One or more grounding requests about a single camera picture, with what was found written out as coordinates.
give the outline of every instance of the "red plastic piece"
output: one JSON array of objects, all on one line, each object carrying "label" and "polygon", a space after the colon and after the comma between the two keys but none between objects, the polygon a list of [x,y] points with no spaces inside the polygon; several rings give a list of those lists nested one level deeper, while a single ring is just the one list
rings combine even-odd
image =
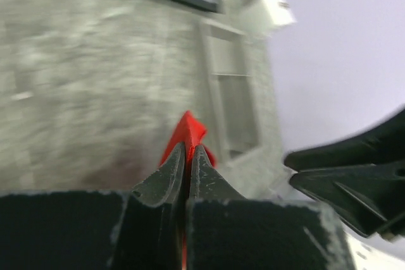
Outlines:
[{"label": "red plastic piece", "polygon": [[[169,140],[169,143],[166,147],[165,153],[163,153],[163,157],[160,161],[160,165],[162,165],[167,157],[170,155],[170,152],[174,149],[174,147],[179,142],[184,142],[185,144],[185,175],[186,175],[186,189],[190,188],[190,175],[191,175],[191,162],[192,157],[194,155],[194,151],[196,146],[201,144],[201,140],[204,138],[205,134],[207,134],[207,128],[200,123],[198,120],[194,118],[190,111],[184,113],[182,119],[178,122],[176,129]],[[205,151],[207,152],[207,156],[211,164],[215,167],[216,160],[214,155],[204,146]],[[187,258],[187,247],[185,244],[185,238],[183,240],[183,269],[185,269],[186,265],[186,258]]]}]

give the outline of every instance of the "black clip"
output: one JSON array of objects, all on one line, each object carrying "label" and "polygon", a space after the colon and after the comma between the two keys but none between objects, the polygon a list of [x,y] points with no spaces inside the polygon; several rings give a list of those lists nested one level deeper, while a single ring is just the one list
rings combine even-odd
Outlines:
[{"label": "black clip", "polygon": [[290,184],[361,236],[405,235],[405,110],[355,137],[290,153]]},{"label": "black clip", "polygon": [[0,269],[180,270],[184,236],[188,270],[354,269],[326,204],[245,199],[203,146],[185,160],[132,191],[0,194]]}]

